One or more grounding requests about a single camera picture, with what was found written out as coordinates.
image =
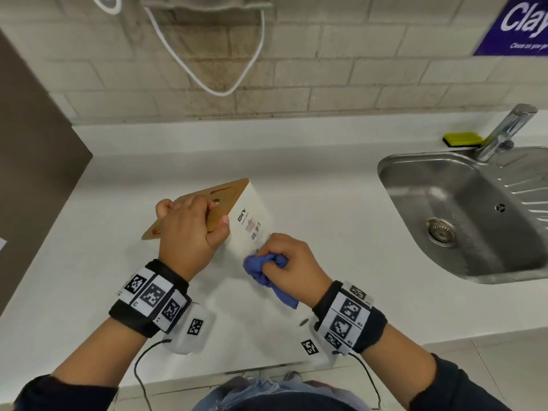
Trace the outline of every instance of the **brick wall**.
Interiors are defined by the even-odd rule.
[[[548,108],[548,59],[471,57],[506,0],[275,0],[260,60],[233,95],[197,88],[143,9],[0,0],[1,28],[75,124]],[[257,12],[157,11],[177,53],[229,88],[259,40]]]

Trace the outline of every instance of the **red marking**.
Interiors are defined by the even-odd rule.
[[[232,189],[232,186],[230,186],[230,187],[225,187],[224,189],[214,190],[214,191],[212,191],[212,192],[209,192],[209,194],[217,193],[217,192],[220,192],[220,191],[223,191],[223,190],[227,190],[227,189]]]

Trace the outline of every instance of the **wooden board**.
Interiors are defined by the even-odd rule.
[[[209,211],[206,220],[208,231],[212,231],[219,223],[221,217],[223,217],[223,215],[229,214],[248,184],[249,179],[235,180],[229,183],[225,183],[223,185],[218,185],[210,187],[208,189],[200,190],[198,192],[186,194],[177,198],[175,200],[175,203],[183,202],[184,200],[187,200],[190,196],[195,195],[206,196],[213,199],[216,202],[217,207]],[[157,239],[160,236],[162,236],[162,221],[158,219],[152,224],[150,228],[148,228],[148,230],[143,234],[141,239],[143,241],[146,241],[148,239]]]

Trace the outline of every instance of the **chrome faucet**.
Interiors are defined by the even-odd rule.
[[[509,150],[513,147],[510,140],[538,112],[537,108],[528,103],[519,103],[493,130],[489,137],[483,140],[482,146],[474,153],[474,159],[487,163],[498,149]]]

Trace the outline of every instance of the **yellow sponge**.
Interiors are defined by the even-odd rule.
[[[448,132],[443,142],[449,147],[479,147],[483,138],[477,132]]]

